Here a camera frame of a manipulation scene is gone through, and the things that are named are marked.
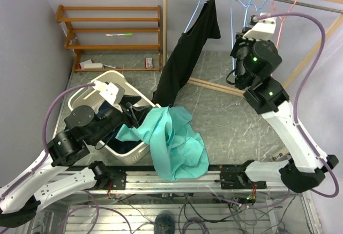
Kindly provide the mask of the black t shirt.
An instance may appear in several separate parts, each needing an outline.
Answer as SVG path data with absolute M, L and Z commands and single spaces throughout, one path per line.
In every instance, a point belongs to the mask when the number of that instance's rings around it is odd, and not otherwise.
M 181 35 L 164 66 L 152 103 L 173 106 L 180 89 L 188 82 L 208 39 L 220 39 L 215 0 L 208 0 L 194 25 Z

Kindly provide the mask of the blue hanger of black shirt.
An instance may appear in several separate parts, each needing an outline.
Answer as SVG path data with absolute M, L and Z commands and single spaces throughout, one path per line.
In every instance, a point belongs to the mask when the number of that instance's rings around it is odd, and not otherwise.
M 202 2 L 202 0 L 198 0 L 198 3 L 197 3 L 197 5 L 196 5 L 196 7 L 195 7 L 195 10 L 193 11 L 193 14 L 192 14 L 192 16 L 190 17 L 190 20 L 189 20 L 189 22 L 187 23 L 187 26 L 186 26 L 186 28 L 185 28 L 185 30 L 184 30 L 184 33 L 186 33 L 186 32 L 189 30 L 190 25 L 191 25 L 191 23 L 192 23 L 192 21 L 193 21 L 193 19 L 194 19 L 194 17 L 195 17 L 195 14 L 197 13 L 197 11 L 198 11 L 200 5 L 201 5 L 201 4 L 204 4 L 204 3 L 206 3 L 206 2 Z

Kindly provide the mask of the teal t shirt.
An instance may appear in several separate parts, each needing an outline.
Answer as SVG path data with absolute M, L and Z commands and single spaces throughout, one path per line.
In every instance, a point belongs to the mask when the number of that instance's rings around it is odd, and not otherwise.
M 209 159 L 201 134 L 190 125 L 192 118 L 182 106 L 153 108 L 141 126 L 123 125 L 116 138 L 148 144 L 161 179 L 196 179 L 208 171 Z

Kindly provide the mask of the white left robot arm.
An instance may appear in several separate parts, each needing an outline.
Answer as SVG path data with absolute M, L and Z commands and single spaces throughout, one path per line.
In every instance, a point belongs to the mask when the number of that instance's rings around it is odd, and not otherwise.
M 14 181 L 1 188 L 1 226 L 16 228 L 52 203 L 83 189 L 104 189 L 119 175 L 104 162 L 94 161 L 62 180 L 50 180 L 90 154 L 96 146 L 121 126 L 138 127 L 154 108 L 140 96 L 125 95 L 117 106 L 98 113 L 95 105 L 84 102 L 64 119 L 66 127 L 47 149 Z

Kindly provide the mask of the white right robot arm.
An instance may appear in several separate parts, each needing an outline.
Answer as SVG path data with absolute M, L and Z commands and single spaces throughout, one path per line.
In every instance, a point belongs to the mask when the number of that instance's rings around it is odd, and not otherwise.
M 244 189 L 259 181 L 278 182 L 295 193 L 314 189 L 323 182 L 326 172 L 338 164 L 338 158 L 321 150 L 313 151 L 313 140 L 295 118 L 289 95 L 271 76 L 282 62 L 275 44 L 269 39 L 247 38 L 249 30 L 245 27 L 235 36 L 230 54 L 236 62 L 232 85 L 244 92 L 247 103 L 274 129 L 291 158 L 281 162 L 248 160 L 238 166 L 233 177 L 221 182 Z

